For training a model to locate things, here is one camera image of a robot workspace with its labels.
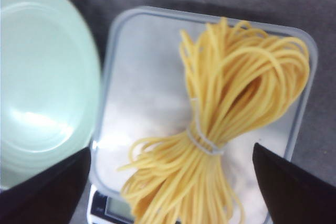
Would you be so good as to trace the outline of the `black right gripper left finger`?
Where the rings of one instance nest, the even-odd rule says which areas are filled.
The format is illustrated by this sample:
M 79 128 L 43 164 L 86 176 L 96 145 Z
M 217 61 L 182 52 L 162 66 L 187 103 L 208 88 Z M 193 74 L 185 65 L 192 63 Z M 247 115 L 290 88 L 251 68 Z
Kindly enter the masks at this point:
M 89 148 L 1 193 L 1 223 L 69 223 L 87 183 Z

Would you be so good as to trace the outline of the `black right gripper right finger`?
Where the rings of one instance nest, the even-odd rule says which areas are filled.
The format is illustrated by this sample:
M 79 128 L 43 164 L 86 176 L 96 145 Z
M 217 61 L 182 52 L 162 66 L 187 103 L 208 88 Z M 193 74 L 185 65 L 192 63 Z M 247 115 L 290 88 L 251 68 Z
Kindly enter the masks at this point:
M 258 143 L 253 165 L 273 223 L 335 223 L 335 186 Z

